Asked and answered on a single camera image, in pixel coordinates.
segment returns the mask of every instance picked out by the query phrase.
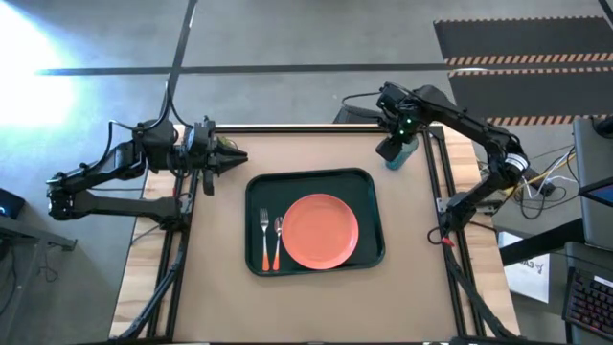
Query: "concrete floor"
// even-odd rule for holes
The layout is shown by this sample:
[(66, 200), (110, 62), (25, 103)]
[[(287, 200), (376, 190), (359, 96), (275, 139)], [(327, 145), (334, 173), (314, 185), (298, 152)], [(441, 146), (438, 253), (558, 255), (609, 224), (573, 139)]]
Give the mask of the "concrete floor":
[[(23, 196), (22, 219), (79, 239), (72, 253), (50, 251), (60, 278), (33, 284), (11, 343), (65, 344), (107, 338), (134, 218), (49, 218), (44, 181), (101, 154), (106, 122), (155, 118), (166, 76), (32, 77), (36, 68), (172, 65), (187, 0), (0, 1), (0, 181)], [(183, 65), (443, 62), (432, 21), (443, 18), (602, 15), (596, 0), (214, 0), (200, 1)], [(222, 124), (329, 123), (344, 95), (384, 81), (432, 83), (444, 72), (182, 76), (175, 103), (188, 121)], [(372, 100), (361, 100), (362, 105)], [(530, 155), (572, 142), (569, 126), (512, 128)], [(114, 142), (128, 133), (116, 130)], [(534, 161), (545, 168), (555, 155)], [(142, 187), (143, 179), (109, 183)], [(569, 184), (569, 195), (576, 189)], [(114, 193), (137, 197), (139, 192)], [(536, 234), (579, 215), (579, 203), (525, 221), (509, 203), (495, 223)], [(552, 269), (561, 282), (565, 272)], [(552, 290), (559, 290), (554, 284)], [(563, 341), (555, 306), (514, 298), (522, 333)]]

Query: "plate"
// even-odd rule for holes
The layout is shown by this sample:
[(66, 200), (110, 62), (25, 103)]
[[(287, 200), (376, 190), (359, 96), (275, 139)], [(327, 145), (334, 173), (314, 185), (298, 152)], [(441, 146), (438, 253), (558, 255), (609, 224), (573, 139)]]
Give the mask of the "plate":
[(307, 195), (285, 213), (281, 238), (285, 250), (298, 264), (330, 269), (345, 262), (354, 251), (357, 219), (338, 197)]

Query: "white paper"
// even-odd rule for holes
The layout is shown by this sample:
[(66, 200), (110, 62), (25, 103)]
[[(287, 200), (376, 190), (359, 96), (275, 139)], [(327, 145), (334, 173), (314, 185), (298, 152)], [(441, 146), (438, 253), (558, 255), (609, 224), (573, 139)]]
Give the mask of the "white paper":
[[(521, 238), (502, 232), (498, 238), (500, 248), (520, 241)], [(549, 254), (505, 267), (509, 289), (513, 292), (549, 303)]]

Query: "wooden table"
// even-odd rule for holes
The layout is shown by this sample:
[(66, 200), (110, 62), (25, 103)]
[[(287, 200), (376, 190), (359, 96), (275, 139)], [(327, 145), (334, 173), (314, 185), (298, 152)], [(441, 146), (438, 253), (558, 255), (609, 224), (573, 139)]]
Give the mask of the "wooden table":
[[(177, 129), (179, 133), (183, 133), (184, 128), (182, 126), (177, 126)], [(481, 180), (472, 143), (463, 135), (446, 126), (443, 126), (443, 131), (456, 190), (458, 192), (467, 191)], [(441, 158), (437, 150), (435, 150), (435, 160), (438, 165), (437, 172), (441, 190), (445, 196), (446, 185), (441, 168)], [(144, 197), (170, 196), (173, 186), (174, 176), (169, 172), (150, 173), (145, 184)], [(491, 225), (490, 218), (485, 216), (477, 215), (473, 220)], [(154, 224), (148, 218), (139, 218), (133, 236), (142, 234)], [(519, 334), (509, 286), (493, 232), (479, 226), (469, 225), (465, 229), (465, 235), (479, 293), (503, 324), (513, 333)], [(174, 236), (173, 243), (177, 244), (179, 234)], [(164, 232), (154, 231), (139, 239), (130, 248), (110, 335), (119, 335), (126, 330), (152, 295), (163, 242)], [(170, 300), (170, 291), (171, 289), (162, 304), (158, 330), (164, 330), (166, 326), (167, 301)], [(470, 306), (463, 293), (462, 300), (467, 329), (470, 334), (473, 334), (474, 325), (471, 322)]]

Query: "tray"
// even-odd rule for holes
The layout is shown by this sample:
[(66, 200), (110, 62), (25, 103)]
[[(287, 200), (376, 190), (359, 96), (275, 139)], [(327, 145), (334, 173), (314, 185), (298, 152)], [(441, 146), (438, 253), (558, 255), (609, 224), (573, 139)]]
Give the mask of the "tray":
[[(279, 249), (278, 271), (272, 270), (277, 234), (274, 219), (283, 216), (299, 198), (315, 193), (336, 196), (352, 209), (359, 226), (359, 239), (355, 250), (341, 265), (315, 270), (296, 263), (284, 250)], [(368, 268), (377, 265), (385, 255), (385, 241), (376, 205), (375, 184), (371, 176), (358, 168), (263, 174), (254, 177), (245, 192), (245, 262), (249, 269), (262, 277), (317, 273), (345, 269)], [(261, 270), (263, 255), (260, 208), (268, 210), (270, 225), (266, 231), (266, 245), (270, 259), (269, 271)]]

